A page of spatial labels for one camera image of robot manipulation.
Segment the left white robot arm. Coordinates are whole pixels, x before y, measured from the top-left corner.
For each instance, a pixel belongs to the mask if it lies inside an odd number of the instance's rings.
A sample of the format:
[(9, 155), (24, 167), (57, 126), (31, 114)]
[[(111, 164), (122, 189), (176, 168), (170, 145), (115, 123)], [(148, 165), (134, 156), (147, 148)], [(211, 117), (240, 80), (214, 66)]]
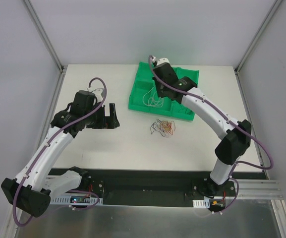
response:
[(40, 217), (52, 199), (70, 190), (89, 192), (91, 180), (87, 171), (72, 167), (63, 175), (47, 181), (47, 175), (69, 143), (85, 128), (114, 129), (119, 127), (115, 105), (109, 104), (105, 115), (106, 91), (103, 88), (78, 91), (73, 102), (55, 114), (41, 146), (15, 178), (5, 178), (1, 188), (12, 205), (32, 217)]

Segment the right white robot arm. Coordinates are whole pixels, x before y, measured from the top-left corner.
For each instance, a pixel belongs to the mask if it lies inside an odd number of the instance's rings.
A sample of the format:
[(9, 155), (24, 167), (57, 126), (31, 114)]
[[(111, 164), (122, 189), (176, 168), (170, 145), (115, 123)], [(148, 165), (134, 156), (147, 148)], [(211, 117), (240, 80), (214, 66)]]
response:
[(168, 61), (150, 62), (149, 68), (159, 97), (167, 97), (199, 116), (221, 140), (215, 148), (217, 161), (210, 173), (207, 190), (219, 195), (225, 189), (235, 162), (250, 147), (251, 123), (230, 118), (206, 98), (197, 83), (189, 77), (178, 78)]

